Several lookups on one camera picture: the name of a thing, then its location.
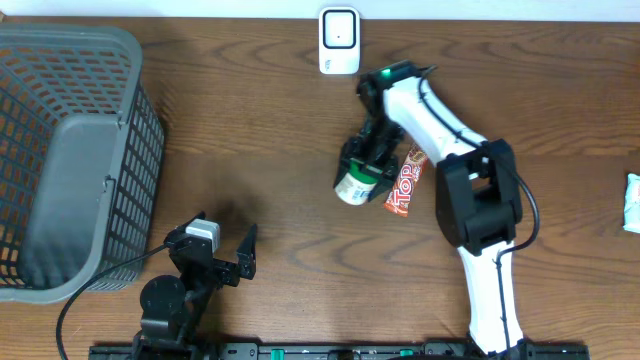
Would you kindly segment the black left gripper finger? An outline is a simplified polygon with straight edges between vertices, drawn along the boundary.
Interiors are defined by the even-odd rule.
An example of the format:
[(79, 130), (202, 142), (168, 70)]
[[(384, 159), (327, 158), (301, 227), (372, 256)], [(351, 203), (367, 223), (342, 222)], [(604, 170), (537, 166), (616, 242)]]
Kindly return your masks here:
[(203, 224), (205, 212), (200, 211), (192, 219), (182, 225), (177, 226), (174, 231), (178, 234), (205, 234), (206, 226)]
[(252, 280), (256, 273), (256, 238), (258, 226), (253, 224), (236, 251), (239, 276)]

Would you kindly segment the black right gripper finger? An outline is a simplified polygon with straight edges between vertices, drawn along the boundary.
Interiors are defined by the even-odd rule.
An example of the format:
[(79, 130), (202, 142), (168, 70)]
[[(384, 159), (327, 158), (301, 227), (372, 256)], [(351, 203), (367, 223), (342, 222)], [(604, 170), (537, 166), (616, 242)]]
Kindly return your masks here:
[(395, 184), (399, 171), (400, 167), (398, 157), (396, 155), (391, 155), (382, 168), (381, 174), (377, 176), (378, 182), (371, 190), (367, 200), (371, 202), (379, 195), (390, 191)]
[(344, 144), (342, 146), (338, 159), (337, 174), (333, 183), (334, 188), (338, 186), (351, 169), (351, 161), (356, 154), (356, 146), (354, 144)]

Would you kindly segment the red Top chocolate bar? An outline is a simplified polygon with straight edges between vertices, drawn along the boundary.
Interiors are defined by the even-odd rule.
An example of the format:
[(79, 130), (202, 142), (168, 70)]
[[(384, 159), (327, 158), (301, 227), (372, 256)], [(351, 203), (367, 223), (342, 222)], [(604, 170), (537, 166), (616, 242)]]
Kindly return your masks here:
[(384, 208), (393, 214), (407, 217), (411, 198), (420, 179), (427, 154), (414, 143), (403, 162), (399, 175), (384, 203)]

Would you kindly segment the green lid jar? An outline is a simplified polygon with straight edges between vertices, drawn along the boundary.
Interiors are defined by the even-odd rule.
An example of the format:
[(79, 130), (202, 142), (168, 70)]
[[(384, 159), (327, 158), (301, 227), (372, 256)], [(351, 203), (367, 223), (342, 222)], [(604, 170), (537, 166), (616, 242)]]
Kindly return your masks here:
[(369, 202), (368, 195), (378, 182), (377, 176), (380, 174), (377, 168), (352, 159), (351, 169), (334, 191), (340, 200), (349, 205), (364, 205)]

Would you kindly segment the teal wet wipes pack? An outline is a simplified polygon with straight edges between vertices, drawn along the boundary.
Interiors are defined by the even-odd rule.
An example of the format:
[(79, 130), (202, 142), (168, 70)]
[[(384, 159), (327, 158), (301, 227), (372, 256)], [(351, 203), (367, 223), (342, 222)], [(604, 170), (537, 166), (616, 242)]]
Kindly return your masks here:
[(633, 173), (627, 175), (623, 229), (640, 233), (640, 181), (639, 176)]

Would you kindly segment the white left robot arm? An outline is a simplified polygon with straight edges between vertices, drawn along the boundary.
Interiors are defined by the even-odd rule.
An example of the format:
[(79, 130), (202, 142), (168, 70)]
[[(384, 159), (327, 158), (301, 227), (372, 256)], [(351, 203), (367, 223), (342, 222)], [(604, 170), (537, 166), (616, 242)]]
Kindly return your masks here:
[(170, 231), (163, 244), (178, 276), (150, 280), (140, 294), (141, 330), (128, 356), (144, 359), (215, 359), (217, 349), (197, 338), (197, 327), (214, 292), (236, 287), (256, 273), (258, 226), (253, 224), (236, 250), (237, 260), (215, 257), (220, 227), (198, 213)]

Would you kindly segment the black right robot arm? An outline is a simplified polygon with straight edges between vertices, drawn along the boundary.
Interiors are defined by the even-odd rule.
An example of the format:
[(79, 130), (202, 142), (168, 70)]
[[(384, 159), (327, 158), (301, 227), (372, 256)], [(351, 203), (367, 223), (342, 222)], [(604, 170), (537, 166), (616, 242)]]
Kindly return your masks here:
[(539, 208), (503, 139), (489, 141), (461, 122), (428, 82), (431, 67), (402, 61), (360, 76), (365, 107), (359, 132), (342, 146), (334, 191), (360, 206), (390, 192), (402, 170), (395, 149), (410, 136), (435, 168), (436, 219), (461, 257), (469, 294), (469, 335), (485, 356), (512, 356), (524, 335), (515, 312), (511, 261), (522, 202)]

